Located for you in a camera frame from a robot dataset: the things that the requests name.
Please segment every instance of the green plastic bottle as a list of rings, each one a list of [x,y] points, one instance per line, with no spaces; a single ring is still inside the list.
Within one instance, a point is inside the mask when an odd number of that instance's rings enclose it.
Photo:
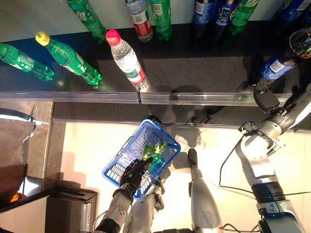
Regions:
[[[81,76],[88,84],[94,87],[99,85],[102,79],[100,73],[85,62],[70,46],[51,39],[44,32],[38,32],[35,40],[45,46],[61,66]]]
[[[151,0],[151,8],[155,17],[157,37],[168,41],[173,34],[170,0]]]
[[[80,21],[92,33],[98,43],[103,43],[106,38],[104,28],[87,0],[67,0],[69,7],[78,16]]]
[[[35,74],[42,81],[51,81],[53,79],[53,70],[11,45],[0,43],[0,59],[17,69]]]
[[[231,34],[242,33],[247,25],[249,18],[256,9],[259,0],[242,0],[238,6],[234,18],[231,22]]]

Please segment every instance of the water bottle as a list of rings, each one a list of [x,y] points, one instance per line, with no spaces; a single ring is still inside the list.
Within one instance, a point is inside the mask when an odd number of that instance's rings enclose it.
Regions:
[[[153,32],[149,23],[146,0],[125,0],[125,2],[139,40],[150,41]]]
[[[148,83],[146,75],[136,57],[132,47],[124,40],[116,30],[106,33],[106,40],[111,46],[111,53],[118,67],[124,72],[137,91],[147,91]]]

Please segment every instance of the white floor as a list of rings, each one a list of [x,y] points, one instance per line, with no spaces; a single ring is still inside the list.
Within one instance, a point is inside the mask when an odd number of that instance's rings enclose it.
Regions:
[[[116,155],[137,125],[68,123],[63,149],[61,171],[64,180],[75,181],[83,188],[99,192],[98,214],[107,210],[117,188],[103,178],[102,169]],[[259,220],[256,201],[247,193],[227,191],[217,186],[219,169],[232,150],[240,132],[215,128],[174,128],[173,134],[182,152],[196,148],[199,168],[211,190],[222,223],[231,223],[239,230],[251,230]],[[311,135],[286,133],[279,138],[286,144],[270,157],[284,193],[311,190]],[[156,213],[152,230],[191,228],[188,183],[190,169],[182,168],[186,154],[181,153],[170,167],[171,176],[164,183],[164,210]],[[250,190],[237,155],[224,166],[222,184]],[[306,231],[311,233],[311,194],[288,196]]]

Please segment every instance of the bottle label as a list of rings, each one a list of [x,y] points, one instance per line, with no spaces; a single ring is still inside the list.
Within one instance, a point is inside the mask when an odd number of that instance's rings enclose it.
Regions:
[[[310,3],[311,0],[287,0],[281,11],[281,18],[288,22],[294,21]]]
[[[225,2],[221,2],[218,6],[218,12],[216,15],[216,25],[218,27],[226,27],[230,25],[231,19],[234,14],[234,10],[236,9],[238,3],[235,4],[226,4]]]
[[[125,72],[125,75],[132,84],[139,84],[144,81],[146,77],[145,72],[142,70],[139,62],[137,62],[133,70],[130,72]]]
[[[21,52],[15,64],[10,65],[17,69],[21,69],[24,72],[29,72],[33,69],[34,63],[35,62],[32,58]]]
[[[206,25],[213,12],[214,1],[208,3],[199,3],[196,1],[194,22],[197,25]]]
[[[72,73],[76,75],[82,75],[86,71],[83,66],[83,59],[80,57],[79,54],[76,53],[76,56],[74,57],[73,61],[68,66],[63,66],[67,70],[71,71]]]
[[[258,4],[259,0],[244,0],[242,2],[244,7],[254,7]]]
[[[295,65],[286,66],[277,59],[277,56],[273,56],[262,69],[261,75],[268,80],[276,80],[294,67]]]
[[[130,16],[133,20],[135,30],[139,36],[147,36],[151,33],[152,29],[149,24],[149,16],[146,9],[138,15]]]
[[[157,32],[166,32],[171,27],[171,6],[170,1],[152,3],[152,11],[155,18]]]
[[[78,16],[80,21],[83,22],[85,25],[91,25],[96,20],[95,13],[93,12],[92,8],[88,3],[85,7],[82,7],[81,9],[74,12]]]
[[[132,3],[127,3],[128,12],[131,15],[138,15],[146,9],[146,0],[136,0]]]

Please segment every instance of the blue shopping basket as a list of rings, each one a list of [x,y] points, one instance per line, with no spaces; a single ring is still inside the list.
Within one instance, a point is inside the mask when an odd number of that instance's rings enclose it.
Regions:
[[[136,129],[134,134],[123,145],[118,154],[103,169],[103,176],[119,186],[120,178],[127,166],[135,159],[141,159],[145,145],[156,146],[159,142],[166,142],[168,147],[163,151],[163,166],[156,174],[145,172],[135,198],[144,196],[152,184],[160,177],[161,173],[169,166],[171,161],[179,154],[180,145],[160,126],[147,119]]]

